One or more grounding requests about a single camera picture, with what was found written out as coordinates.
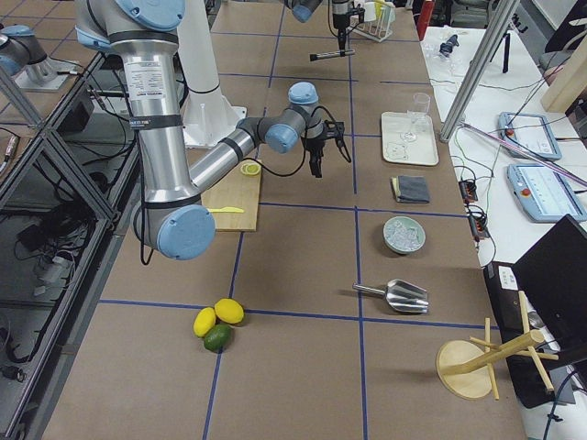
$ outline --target metal scoop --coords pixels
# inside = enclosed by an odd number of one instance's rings
[[[354,283],[352,288],[356,291],[382,296],[396,312],[401,314],[428,313],[428,292],[409,282],[391,280],[387,283],[385,291],[357,283]]]

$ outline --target blue joint cap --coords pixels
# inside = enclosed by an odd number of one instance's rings
[[[299,138],[297,132],[285,124],[275,124],[267,130],[265,142],[278,153],[287,153]]]
[[[292,9],[292,15],[300,23],[305,23],[312,16],[312,11],[304,5],[296,5]]]
[[[175,30],[185,14],[185,0],[115,0],[120,8],[145,28],[159,32]]]
[[[216,222],[200,204],[184,206],[168,215],[157,236],[157,248],[170,259],[194,259],[208,247]]]
[[[287,94],[290,103],[298,105],[311,105],[318,102],[318,93],[311,82],[297,82]]]
[[[13,76],[20,72],[20,66],[11,58],[0,55],[0,68]]]
[[[75,27],[75,30],[77,31],[77,40],[86,48],[106,53],[114,53],[112,46],[110,46],[110,40],[85,32],[78,27]]]
[[[25,25],[7,26],[2,29],[4,35],[9,37],[34,37],[35,33],[32,29]]]

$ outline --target white table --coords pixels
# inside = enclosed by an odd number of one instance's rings
[[[477,50],[483,36],[482,29],[463,29],[450,27],[430,27],[422,43],[426,57],[426,66],[430,81],[434,87],[440,118],[444,122],[450,106],[470,61]],[[459,36],[459,46],[454,48],[448,59],[440,57],[438,49],[440,43],[451,35]],[[493,87],[514,89],[538,83],[542,75],[519,36],[511,33],[511,48],[509,58],[509,72],[502,73],[504,60],[504,45],[502,44],[482,76],[467,109],[465,121],[485,132],[497,128],[497,117],[501,112],[517,112],[530,95],[534,87],[519,88],[516,90],[501,90]],[[540,85],[536,94],[524,108],[525,113],[545,115],[551,124],[551,129],[557,138],[576,138],[577,133],[564,114],[545,112],[540,98],[548,86]],[[587,150],[580,141],[565,141],[559,143],[562,159],[557,163],[569,171],[587,178]],[[499,144],[471,133],[466,129],[459,129],[449,142],[450,154],[454,165],[465,165],[471,168],[476,176],[489,176],[493,169],[494,178],[477,181],[479,205],[488,213],[488,229],[495,242],[495,249],[490,240],[482,240],[479,248],[479,260],[482,265],[488,263],[495,252],[494,259],[504,262],[516,262],[532,247],[551,227],[552,224],[532,223],[522,211],[519,203],[512,194],[506,178],[507,166],[513,163],[527,163],[525,159],[514,159],[504,148],[498,149]],[[469,170],[455,168],[457,177],[461,173],[464,179],[472,177]],[[573,189],[579,186],[571,184]],[[583,204],[587,204],[587,195],[580,195]],[[564,422],[551,423],[548,439],[584,438],[587,433],[587,396],[575,392],[576,405],[559,405],[556,414]],[[542,438],[551,404],[540,405],[531,410],[523,409],[522,415],[526,432],[529,437]]]

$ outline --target red object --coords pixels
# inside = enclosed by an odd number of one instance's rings
[[[424,39],[424,35],[426,34],[426,29],[428,29],[428,25],[430,24],[430,18],[432,17],[433,11],[434,0],[426,0],[422,4],[422,10],[420,11],[420,16],[418,17],[418,23],[415,25],[415,29],[418,31],[418,38],[420,41]]]

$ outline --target yellow lemon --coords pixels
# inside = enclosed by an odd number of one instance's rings
[[[230,298],[223,298],[214,304],[214,310],[218,318],[229,324],[238,324],[245,317],[242,305]]]
[[[216,313],[212,307],[206,307],[202,309],[200,313],[195,317],[194,321],[194,333],[198,337],[204,337],[212,327],[216,324]]]

